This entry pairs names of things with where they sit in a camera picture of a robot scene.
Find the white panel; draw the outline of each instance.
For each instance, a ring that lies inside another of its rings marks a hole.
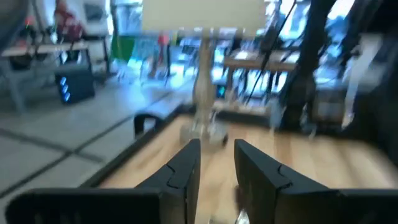
[[[361,40],[359,42],[361,56],[352,59],[352,67],[347,71],[350,72],[349,77],[346,77],[349,79],[345,99],[347,111],[352,111],[359,84],[363,82],[364,75],[367,75],[366,72],[369,70],[369,66],[379,52],[381,45],[382,34],[361,34]]]
[[[258,30],[266,24],[264,0],[144,0],[144,30],[236,27]]]
[[[81,21],[85,31],[89,35],[106,35],[109,34],[108,23],[106,19],[99,22],[88,22],[86,20],[86,13],[84,4],[96,4],[97,6],[106,9],[109,5],[109,0],[64,0],[67,3],[68,9]]]

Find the white lamp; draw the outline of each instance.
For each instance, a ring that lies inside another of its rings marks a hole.
[[[184,36],[202,38],[199,73],[193,88],[197,112],[193,123],[182,127],[182,141],[200,138],[202,145],[226,142],[225,126],[212,119],[216,94],[211,78],[214,53],[211,39],[232,37],[223,30],[233,30],[233,35],[239,30],[245,37],[256,36],[259,29],[266,27],[268,3],[264,0],[143,0],[143,30],[178,31]]]

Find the grey floor tile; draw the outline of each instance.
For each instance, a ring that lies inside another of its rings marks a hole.
[[[192,86],[187,85],[187,87],[175,91],[144,111],[151,111],[161,116],[167,116],[179,104],[190,98],[191,92]],[[145,128],[150,128],[150,125],[153,125],[153,123],[146,123]],[[130,119],[89,146],[86,146],[83,152],[103,157],[106,162],[109,162],[134,143],[134,140],[133,119]]]
[[[107,87],[95,98],[41,113],[33,108],[26,117],[0,118],[0,127],[13,133],[76,148],[114,123],[167,94],[160,87]]]
[[[78,157],[70,157],[59,163],[59,165],[55,166],[53,169],[45,172],[36,179],[27,183],[25,186],[0,199],[0,224],[6,223],[4,218],[4,209],[9,201],[16,195],[36,188],[78,187],[100,168],[101,165],[94,164]]]
[[[63,153],[0,137],[0,191],[20,181]]]

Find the person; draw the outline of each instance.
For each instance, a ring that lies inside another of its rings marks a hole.
[[[62,40],[63,42],[74,43],[80,40],[85,33],[81,22],[68,10],[64,0],[55,1],[54,19],[58,43]],[[69,50],[67,62],[76,61],[78,53],[78,50]]]

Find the blue light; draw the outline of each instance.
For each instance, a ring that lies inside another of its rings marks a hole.
[[[65,94],[65,96],[63,97],[63,100],[64,100],[65,102],[67,102],[67,101],[69,100],[69,98],[70,98],[70,93],[67,93],[67,94]]]
[[[62,77],[61,81],[60,81],[60,84],[63,86],[66,82],[67,82],[67,78]]]
[[[67,93],[68,89],[69,89],[69,86],[68,86],[68,85],[63,86],[63,88],[62,88],[62,93],[63,93],[63,94]]]
[[[218,93],[222,96],[222,95],[224,95],[224,93],[225,93],[225,87],[221,87],[219,90],[218,90]]]

